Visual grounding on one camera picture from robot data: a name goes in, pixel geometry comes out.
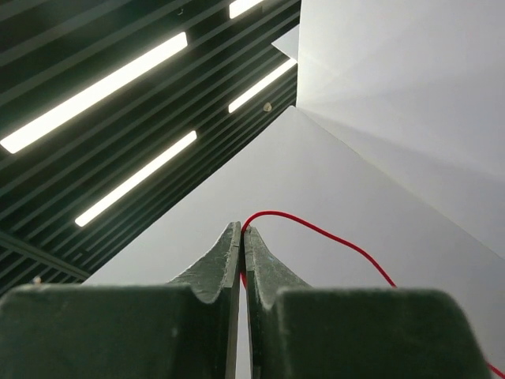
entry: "black ceiling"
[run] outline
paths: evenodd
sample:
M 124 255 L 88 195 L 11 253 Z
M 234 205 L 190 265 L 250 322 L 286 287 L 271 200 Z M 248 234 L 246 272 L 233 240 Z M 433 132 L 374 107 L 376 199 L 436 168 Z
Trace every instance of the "black ceiling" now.
M 286 61 L 271 42 L 301 0 L 12 0 L 0 6 L 0 138 L 145 51 L 186 32 L 161 65 L 11 155 L 0 151 L 0 294 L 35 276 L 79 283 L 294 104 L 291 69 L 233 114 L 228 104 Z M 270 102 L 273 110 L 263 111 Z M 74 220 L 190 130 L 198 139 L 80 228 Z

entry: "red cable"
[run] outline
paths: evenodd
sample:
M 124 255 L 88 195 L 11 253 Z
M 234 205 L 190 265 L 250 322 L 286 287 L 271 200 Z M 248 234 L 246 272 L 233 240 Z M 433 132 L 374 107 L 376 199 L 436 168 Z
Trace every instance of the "red cable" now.
M 351 249 L 357 251 L 359 254 L 361 254 L 363 257 L 365 257 L 377 269 L 377 271 L 380 272 L 380 274 L 384 277 L 384 279 L 392 287 L 396 288 L 396 284 L 395 284 L 395 282 L 393 282 L 393 279 L 387 274 L 387 272 L 382 267 L 380 267 L 380 265 L 377 263 L 377 261 L 375 259 L 373 259 L 372 256 L 370 254 L 368 254 L 366 251 L 364 251 L 361 247 L 356 246 L 352 242 L 346 241 L 343 238 L 337 237 L 336 235 L 333 235 L 332 233 L 325 231 L 325 230 L 321 229 L 320 227 L 317 227 L 316 225 L 314 225 L 313 223 L 310 223 L 309 221 L 305 221 L 305 220 L 301 219 L 300 217 L 296 217 L 296 216 L 291 215 L 289 213 L 281 212 L 281 211 L 261 211 L 261 212 L 254 213 L 252 216 L 250 216 L 245 221 L 244 225 L 242 226 L 242 234 L 245 233 L 245 231 L 247 230 L 247 227 L 254 219 L 257 219 L 258 217 L 261 217 L 261 216 L 280 216 L 280 217 L 284 217 L 286 219 L 296 221 L 297 223 L 300 223 L 301 225 L 304 225 L 304 226 L 312 229 L 313 231 L 316 231 L 319 234 L 321 234 L 325 237 L 328 237 L 329 239 L 332 239 L 333 241 L 342 243 L 343 245 L 350 247 Z M 245 274 L 243 272 L 241 272 L 240 276 L 242 279 L 242 283 L 244 284 L 244 288 L 247 288 Z M 486 363 L 487 363 L 489 369 L 493 373 L 498 375 L 501 379 L 505 379 L 505 373 L 498 370 L 491 363 L 489 363 L 489 362 L 486 362 Z

